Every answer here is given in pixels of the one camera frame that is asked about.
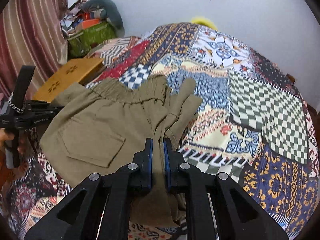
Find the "black gripper frame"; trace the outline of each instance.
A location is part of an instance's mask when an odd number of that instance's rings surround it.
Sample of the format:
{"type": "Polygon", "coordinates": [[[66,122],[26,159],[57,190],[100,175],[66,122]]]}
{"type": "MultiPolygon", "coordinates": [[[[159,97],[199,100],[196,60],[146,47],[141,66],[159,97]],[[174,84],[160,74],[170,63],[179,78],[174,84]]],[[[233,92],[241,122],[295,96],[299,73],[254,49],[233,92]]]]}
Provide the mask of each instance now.
{"type": "Polygon", "coordinates": [[[185,193],[188,240],[216,239],[210,195],[219,240],[288,240],[286,232],[228,174],[203,173],[184,162],[164,140],[169,193],[185,193]]]}
{"type": "MultiPolygon", "coordinates": [[[[188,240],[288,240],[284,230],[226,173],[202,173],[164,140],[169,193],[185,193],[188,240]]],[[[132,198],[152,187],[152,140],[115,173],[91,174],[39,220],[24,240],[127,240],[132,198]]]]}

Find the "elastic waistband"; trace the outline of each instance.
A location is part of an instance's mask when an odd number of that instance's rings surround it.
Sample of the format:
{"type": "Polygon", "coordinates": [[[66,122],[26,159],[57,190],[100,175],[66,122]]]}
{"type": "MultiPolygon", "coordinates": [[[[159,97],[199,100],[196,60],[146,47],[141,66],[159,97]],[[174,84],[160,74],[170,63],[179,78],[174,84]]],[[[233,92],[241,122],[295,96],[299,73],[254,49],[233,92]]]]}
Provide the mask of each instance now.
{"type": "Polygon", "coordinates": [[[166,84],[163,75],[149,76],[142,85],[131,90],[114,78],[106,78],[92,89],[105,99],[112,99],[124,103],[139,103],[150,99],[164,102],[166,91],[170,88],[166,84]]]}

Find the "back pocket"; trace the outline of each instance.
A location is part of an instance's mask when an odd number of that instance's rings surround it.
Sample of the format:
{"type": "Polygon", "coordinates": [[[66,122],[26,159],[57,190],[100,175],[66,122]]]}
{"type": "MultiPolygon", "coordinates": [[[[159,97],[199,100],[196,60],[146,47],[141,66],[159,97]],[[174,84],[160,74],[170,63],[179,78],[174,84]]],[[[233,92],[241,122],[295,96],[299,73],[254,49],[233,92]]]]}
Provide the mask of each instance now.
{"type": "Polygon", "coordinates": [[[68,157],[105,168],[110,166],[125,141],[106,124],[84,123],[74,117],[58,133],[68,157]]]}

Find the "khaki pants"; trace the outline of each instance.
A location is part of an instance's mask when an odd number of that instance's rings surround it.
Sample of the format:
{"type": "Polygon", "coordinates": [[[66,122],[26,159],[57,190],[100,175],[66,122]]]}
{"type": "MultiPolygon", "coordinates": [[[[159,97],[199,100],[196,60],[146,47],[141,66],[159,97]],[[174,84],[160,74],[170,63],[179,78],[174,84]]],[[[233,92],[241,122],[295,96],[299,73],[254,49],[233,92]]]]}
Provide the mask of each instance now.
{"type": "Polygon", "coordinates": [[[132,203],[136,223],[175,226],[185,211],[181,195],[165,190],[163,138],[177,148],[188,122],[201,104],[193,95],[196,82],[187,79],[179,94],[170,95],[166,77],[150,76],[137,90],[107,78],[93,90],[74,83],[55,98],[65,106],[41,138],[46,157],[67,183],[75,187],[93,172],[106,175],[133,159],[153,138],[151,192],[132,203]]]}

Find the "orange box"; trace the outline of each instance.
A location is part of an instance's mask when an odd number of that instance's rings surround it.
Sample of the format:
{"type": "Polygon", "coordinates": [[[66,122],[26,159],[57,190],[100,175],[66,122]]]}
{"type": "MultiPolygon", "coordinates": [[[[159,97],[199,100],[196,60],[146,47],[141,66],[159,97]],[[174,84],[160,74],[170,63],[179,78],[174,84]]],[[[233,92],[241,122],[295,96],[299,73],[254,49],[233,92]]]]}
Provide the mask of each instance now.
{"type": "Polygon", "coordinates": [[[76,26],[76,32],[79,32],[79,31],[82,31],[86,28],[89,28],[93,25],[96,25],[100,23],[100,20],[99,19],[92,19],[92,20],[86,20],[86,21],[83,21],[83,22],[80,22],[77,26],[76,26]]]}
{"type": "Polygon", "coordinates": [[[100,70],[102,58],[75,58],[69,60],[54,73],[33,95],[33,100],[51,102],[60,92],[73,82],[85,84],[100,70]]]}

